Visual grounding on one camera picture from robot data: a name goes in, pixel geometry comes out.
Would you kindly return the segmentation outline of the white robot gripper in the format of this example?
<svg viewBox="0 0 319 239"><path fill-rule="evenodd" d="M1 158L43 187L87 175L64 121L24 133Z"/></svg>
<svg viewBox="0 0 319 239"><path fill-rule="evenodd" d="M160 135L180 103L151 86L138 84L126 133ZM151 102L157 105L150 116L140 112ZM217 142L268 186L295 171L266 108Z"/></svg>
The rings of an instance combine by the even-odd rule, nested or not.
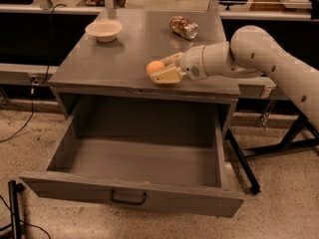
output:
<svg viewBox="0 0 319 239"><path fill-rule="evenodd" d="M187 51L179 52L161 59L165 65L176 64L180 67L166 67L150 74L151 80L156 84L176 84L184 76L197 81L207 78L203 65L203 46L196 46Z"/></svg>

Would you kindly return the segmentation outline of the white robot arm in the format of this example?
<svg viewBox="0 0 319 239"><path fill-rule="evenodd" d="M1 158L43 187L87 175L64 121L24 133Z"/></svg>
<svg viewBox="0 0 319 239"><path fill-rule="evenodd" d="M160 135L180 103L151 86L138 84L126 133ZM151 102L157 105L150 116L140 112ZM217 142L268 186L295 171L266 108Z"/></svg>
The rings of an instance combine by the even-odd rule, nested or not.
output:
<svg viewBox="0 0 319 239"><path fill-rule="evenodd" d="M264 74L319 129L319 71L287 53L257 26L239 28L230 41L196 46L153 61L147 65L147 73L156 84Z"/></svg>

